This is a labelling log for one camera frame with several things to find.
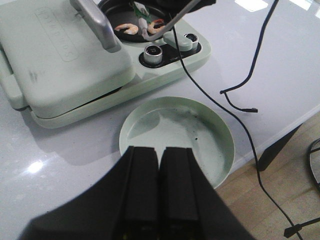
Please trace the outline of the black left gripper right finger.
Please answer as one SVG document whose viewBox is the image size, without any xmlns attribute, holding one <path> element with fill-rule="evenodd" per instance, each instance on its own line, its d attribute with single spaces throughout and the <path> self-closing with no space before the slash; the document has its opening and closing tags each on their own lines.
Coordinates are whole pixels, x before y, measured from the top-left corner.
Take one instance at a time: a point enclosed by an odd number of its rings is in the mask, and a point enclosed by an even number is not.
<svg viewBox="0 0 320 240">
<path fill-rule="evenodd" d="M 159 169 L 161 240 L 252 240 L 209 183 L 191 148 L 167 147 Z"/>
</svg>

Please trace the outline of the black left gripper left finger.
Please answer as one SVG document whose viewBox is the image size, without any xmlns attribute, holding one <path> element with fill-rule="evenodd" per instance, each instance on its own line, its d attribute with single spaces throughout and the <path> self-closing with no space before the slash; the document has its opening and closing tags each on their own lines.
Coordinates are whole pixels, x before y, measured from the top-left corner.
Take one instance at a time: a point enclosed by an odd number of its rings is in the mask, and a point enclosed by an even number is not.
<svg viewBox="0 0 320 240">
<path fill-rule="evenodd" d="M 155 240 L 158 158 L 151 147 L 127 148 L 97 183 L 32 219 L 21 240 Z"/>
</svg>

